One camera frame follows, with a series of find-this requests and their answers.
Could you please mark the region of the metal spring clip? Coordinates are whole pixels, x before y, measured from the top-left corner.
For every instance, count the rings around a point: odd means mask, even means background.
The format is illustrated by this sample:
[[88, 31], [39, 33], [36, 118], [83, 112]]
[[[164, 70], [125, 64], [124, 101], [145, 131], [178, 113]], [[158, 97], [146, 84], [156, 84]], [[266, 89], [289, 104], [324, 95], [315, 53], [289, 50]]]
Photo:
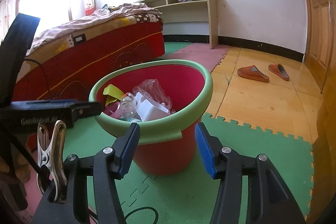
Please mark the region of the metal spring clip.
[[53, 178], [55, 193], [52, 195], [52, 202], [65, 199], [67, 186], [63, 167], [65, 136], [66, 124], [61, 120], [56, 121], [51, 136], [45, 124], [38, 124], [37, 163], [41, 172], [37, 174], [37, 184], [43, 194], [50, 185], [50, 177]]

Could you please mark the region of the clear glass bottle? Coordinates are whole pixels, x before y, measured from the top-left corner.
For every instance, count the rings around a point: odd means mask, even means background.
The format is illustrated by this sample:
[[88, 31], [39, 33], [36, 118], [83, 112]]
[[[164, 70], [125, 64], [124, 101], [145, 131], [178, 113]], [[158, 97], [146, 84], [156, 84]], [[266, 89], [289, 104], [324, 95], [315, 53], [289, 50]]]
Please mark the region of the clear glass bottle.
[[122, 96], [120, 104], [115, 111], [117, 119], [133, 118], [137, 112], [137, 101], [132, 93], [126, 93]]

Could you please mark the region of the white plastic tray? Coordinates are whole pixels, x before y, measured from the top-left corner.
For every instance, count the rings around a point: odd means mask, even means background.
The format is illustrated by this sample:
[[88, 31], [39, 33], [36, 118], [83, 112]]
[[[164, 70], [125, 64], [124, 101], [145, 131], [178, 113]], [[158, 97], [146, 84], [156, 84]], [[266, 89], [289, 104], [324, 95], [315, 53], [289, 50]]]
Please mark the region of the white plastic tray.
[[165, 118], [171, 114], [170, 110], [140, 92], [135, 95], [135, 100], [137, 114], [143, 122]]

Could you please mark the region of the white green cardboard box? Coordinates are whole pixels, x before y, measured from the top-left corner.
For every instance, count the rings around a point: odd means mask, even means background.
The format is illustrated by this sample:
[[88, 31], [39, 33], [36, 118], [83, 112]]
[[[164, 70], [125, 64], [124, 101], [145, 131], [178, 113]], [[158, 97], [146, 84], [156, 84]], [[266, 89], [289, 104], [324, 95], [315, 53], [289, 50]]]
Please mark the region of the white green cardboard box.
[[107, 87], [104, 88], [103, 95], [106, 96], [105, 106], [108, 106], [111, 103], [121, 101], [124, 92], [116, 86], [109, 84]]

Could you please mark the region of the pink floral bedsheet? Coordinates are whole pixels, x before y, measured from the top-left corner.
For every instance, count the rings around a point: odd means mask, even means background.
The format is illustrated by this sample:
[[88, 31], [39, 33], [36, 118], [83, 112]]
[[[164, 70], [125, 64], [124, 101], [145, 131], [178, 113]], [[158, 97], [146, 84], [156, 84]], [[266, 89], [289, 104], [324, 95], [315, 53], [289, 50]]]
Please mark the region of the pink floral bedsheet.
[[119, 6], [107, 6], [102, 9], [95, 10], [91, 15], [83, 16], [80, 19], [71, 20], [63, 23], [60, 26], [52, 27], [42, 31], [40, 34], [35, 35], [31, 48], [27, 51], [26, 55], [32, 54], [42, 45], [51, 42], [55, 39], [61, 38], [65, 35], [71, 34], [75, 31], [84, 30], [99, 24], [103, 24], [109, 20], [127, 18], [128, 16], [136, 15], [154, 15], [159, 21], [162, 22], [162, 13], [152, 7], [148, 7], [145, 3], [124, 3]]

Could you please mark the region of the red bucket green rim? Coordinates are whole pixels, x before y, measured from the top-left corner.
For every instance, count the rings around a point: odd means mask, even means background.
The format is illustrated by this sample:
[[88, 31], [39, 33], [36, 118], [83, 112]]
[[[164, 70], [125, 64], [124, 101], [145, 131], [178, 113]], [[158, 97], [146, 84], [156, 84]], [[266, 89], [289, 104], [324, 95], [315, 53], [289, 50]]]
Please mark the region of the red bucket green rim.
[[147, 79], [158, 80], [171, 98], [175, 113], [139, 123], [141, 136], [133, 160], [146, 173], [175, 174], [194, 157], [197, 148], [194, 129], [210, 104], [213, 79], [203, 65], [194, 61], [151, 61], [104, 76], [94, 84], [89, 101], [103, 104], [102, 93], [109, 84], [129, 92]]

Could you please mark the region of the clear plastic bag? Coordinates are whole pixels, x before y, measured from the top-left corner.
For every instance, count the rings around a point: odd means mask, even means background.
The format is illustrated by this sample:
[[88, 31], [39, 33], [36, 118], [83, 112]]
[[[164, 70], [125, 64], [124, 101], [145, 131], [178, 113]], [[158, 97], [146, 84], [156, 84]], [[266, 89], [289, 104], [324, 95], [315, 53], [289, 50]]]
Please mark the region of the clear plastic bag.
[[132, 90], [133, 95], [135, 96], [138, 92], [160, 105], [165, 106], [169, 111], [173, 109], [171, 98], [166, 95], [157, 79], [147, 79], [135, 86]]

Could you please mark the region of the left orange slipper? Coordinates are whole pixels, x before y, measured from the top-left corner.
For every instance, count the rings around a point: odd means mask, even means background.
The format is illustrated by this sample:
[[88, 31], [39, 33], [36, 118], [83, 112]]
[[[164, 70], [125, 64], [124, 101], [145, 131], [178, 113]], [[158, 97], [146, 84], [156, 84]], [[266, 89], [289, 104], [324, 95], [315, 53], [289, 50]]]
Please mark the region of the left orange slipper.
[[255, 65], [247, 66], [247, 67], [241, 67], [237, 70], [238, 76], [254, 80], [254, 81], [260, 81], [263, 83], [269, 82], [269, 77], [258, 70], [258, 68]]

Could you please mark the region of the orange slipper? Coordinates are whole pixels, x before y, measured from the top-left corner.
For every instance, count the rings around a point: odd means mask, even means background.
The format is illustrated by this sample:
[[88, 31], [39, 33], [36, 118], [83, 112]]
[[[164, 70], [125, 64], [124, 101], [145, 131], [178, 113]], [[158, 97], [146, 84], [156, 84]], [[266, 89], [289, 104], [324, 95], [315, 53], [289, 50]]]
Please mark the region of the orange slipper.
[[284, 81], [289, 81], [289, 75], [281, 64], [270, 64], [268, 65], [268, 69]]
[[260, 81], [263, 83], [269, 82], [269, 77], [258, 70], [258, 68], [255, 65], [247, 66], [247, 67], [241, 67], [237, 70], [238, 76], [254, 80], [254, 81]]

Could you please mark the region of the right orange slipper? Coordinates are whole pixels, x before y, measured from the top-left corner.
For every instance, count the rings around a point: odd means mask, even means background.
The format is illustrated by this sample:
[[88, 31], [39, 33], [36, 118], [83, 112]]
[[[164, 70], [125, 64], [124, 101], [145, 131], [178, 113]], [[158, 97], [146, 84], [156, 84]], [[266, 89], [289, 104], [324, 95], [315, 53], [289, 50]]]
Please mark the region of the right orange slipper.
[[289, 81], [289, 75], [281, 64], [270, 64], [268, 65], [268, 69], [284, 81]]

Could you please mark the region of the wooden door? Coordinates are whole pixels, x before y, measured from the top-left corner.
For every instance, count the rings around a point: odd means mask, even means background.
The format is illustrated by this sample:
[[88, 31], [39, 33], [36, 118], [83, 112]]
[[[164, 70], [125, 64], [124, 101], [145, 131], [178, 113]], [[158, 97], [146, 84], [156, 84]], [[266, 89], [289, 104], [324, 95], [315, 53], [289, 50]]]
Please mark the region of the wooden door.
[[334, 43], [333, 0], [306, 0], [307, 45], [305, 64], [323, 90]]

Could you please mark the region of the wooden shelf desk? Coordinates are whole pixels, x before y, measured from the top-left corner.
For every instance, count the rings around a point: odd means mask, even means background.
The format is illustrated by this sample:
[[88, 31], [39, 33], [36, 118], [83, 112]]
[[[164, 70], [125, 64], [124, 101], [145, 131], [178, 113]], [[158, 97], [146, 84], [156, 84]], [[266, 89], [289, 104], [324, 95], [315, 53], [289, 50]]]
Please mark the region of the wooden shelf desk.
[[218, 45], [218, 8], [217, 0], [140, 0], [147, 6], [162, 13], [163, 22], [199, 23], [209, 26], [209, 45]]

